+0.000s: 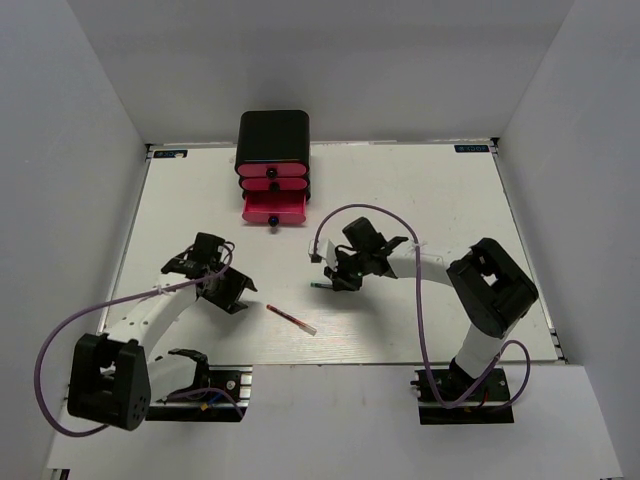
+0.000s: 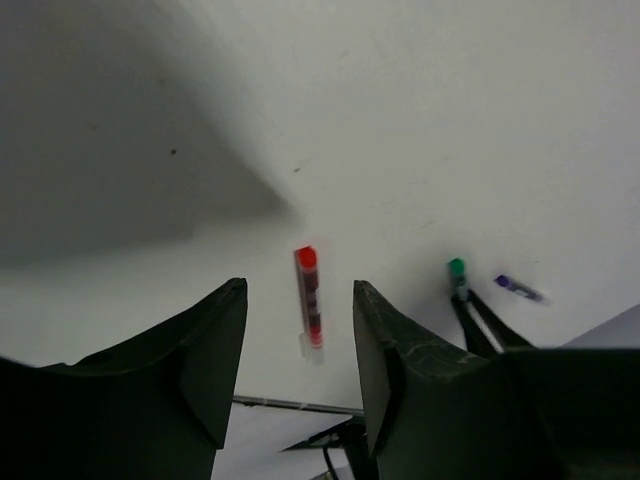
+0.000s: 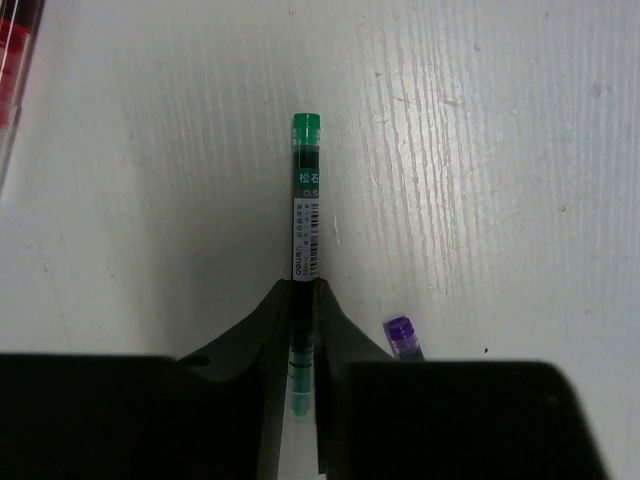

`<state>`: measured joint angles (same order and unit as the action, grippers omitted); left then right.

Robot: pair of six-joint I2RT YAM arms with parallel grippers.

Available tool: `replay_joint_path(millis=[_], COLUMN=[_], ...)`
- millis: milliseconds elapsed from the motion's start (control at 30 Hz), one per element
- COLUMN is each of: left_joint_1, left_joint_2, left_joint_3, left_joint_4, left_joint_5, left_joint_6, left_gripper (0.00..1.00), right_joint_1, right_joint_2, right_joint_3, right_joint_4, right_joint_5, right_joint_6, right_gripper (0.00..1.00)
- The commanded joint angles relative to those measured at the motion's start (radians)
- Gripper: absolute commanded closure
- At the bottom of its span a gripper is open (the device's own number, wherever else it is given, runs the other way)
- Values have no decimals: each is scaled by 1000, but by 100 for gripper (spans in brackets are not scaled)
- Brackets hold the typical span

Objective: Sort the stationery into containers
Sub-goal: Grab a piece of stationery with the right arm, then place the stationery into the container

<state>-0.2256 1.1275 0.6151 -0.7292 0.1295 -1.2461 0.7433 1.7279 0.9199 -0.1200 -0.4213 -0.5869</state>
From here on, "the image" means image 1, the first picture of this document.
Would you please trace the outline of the pink drawer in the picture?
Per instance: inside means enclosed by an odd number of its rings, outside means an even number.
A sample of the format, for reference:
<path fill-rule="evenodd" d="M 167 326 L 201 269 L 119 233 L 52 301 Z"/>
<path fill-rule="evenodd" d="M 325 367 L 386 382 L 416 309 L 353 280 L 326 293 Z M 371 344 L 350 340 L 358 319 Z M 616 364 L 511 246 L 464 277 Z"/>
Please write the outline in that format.
<path fill-rule="evenodd" d="M 306 202 L 303 191 L 249 192 L 242 218 L 270 228 L 299 226 L 306 221 Z"/>
<path fill-rule="evenodd" d="M 266 164 L 242 164 L 236 168 L 236 172 L 245 178 L 302 177 L 307 174 L 308 168 L 300 163 L 266 163 Z"/>
<path fill-rule="evenodd" d="M 280 177 L 275 179 L 244 178 L 240 181 L 240 186 L 245 191 L 302 191 L 309 186 L 308 181 L 303 177 Z"/>

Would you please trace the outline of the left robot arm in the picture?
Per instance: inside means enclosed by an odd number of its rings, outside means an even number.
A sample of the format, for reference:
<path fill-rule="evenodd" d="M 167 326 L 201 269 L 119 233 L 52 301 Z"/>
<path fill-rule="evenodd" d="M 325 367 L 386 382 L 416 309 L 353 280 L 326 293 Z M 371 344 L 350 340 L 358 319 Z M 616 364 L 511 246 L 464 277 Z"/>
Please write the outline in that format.
<path fill-rule="evenodd" d="M 240 297 L 253 280 L 231 265 L 235 246 L 212 234 L 194 243 L 161 269 L 156 285 L 132 296 L 134 307 L 100 334 L 85 334 L 73 353 L 67 411 L 76 418 L 132 431 L 157 402 L 216 402 L 244 413 L 236 395 L 211 380 L 206 354 L 189 348 L 153 352 L 179 316 L 199 301 L 233 315 L 245 309 Z"/>

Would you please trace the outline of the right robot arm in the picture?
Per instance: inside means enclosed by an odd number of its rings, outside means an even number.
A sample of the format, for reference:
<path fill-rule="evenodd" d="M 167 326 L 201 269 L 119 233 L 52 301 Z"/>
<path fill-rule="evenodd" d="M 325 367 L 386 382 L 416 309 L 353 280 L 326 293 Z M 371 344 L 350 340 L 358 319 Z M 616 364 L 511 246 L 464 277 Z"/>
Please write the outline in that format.
<path fill-rule="evenodd" d="M 346 246 L 315 236 L 309 256 L 324 264 L 335 291 L 356 292 L 368 275 L 433 282 L 453 289 L 470 320 L 465 339 L 450 362 L 453 390 L 472 399 L 488 385 L 485 370 L 501 354 L 515 325 L 539 299 L 533 281 L 492 238 L 469 249 L 433 250 L 405 236 L 386 239 L 360 217 L 342 233 Z"/>

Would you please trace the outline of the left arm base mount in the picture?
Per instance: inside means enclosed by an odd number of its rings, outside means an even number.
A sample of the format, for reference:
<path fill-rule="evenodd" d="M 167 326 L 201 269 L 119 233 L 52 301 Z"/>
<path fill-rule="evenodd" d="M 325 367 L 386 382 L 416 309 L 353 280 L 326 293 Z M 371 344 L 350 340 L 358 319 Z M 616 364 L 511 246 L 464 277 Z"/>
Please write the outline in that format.
<path fill-rule="evenodd" d="M 210 366 L 202 378 L 153 402 L 145 420 L 238 423 L 250 403 L 252 366 Z"/>

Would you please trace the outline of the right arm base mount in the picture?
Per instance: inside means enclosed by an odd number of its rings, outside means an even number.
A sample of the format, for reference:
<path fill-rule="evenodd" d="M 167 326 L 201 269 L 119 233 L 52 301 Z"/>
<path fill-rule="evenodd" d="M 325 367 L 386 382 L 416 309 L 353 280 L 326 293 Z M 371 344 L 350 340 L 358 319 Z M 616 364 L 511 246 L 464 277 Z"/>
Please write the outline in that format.
<path fill-rule="evenodd" d="M 446 409 L 437 402 L 425 370 L 416 370 L 410 385 L 418 394 L 419 422 L 423 426 L 514 423 L 512 407 L 505 406 L 511 393 L 503 368 L 494 368 L 464 402 L 452 409 Z"/>

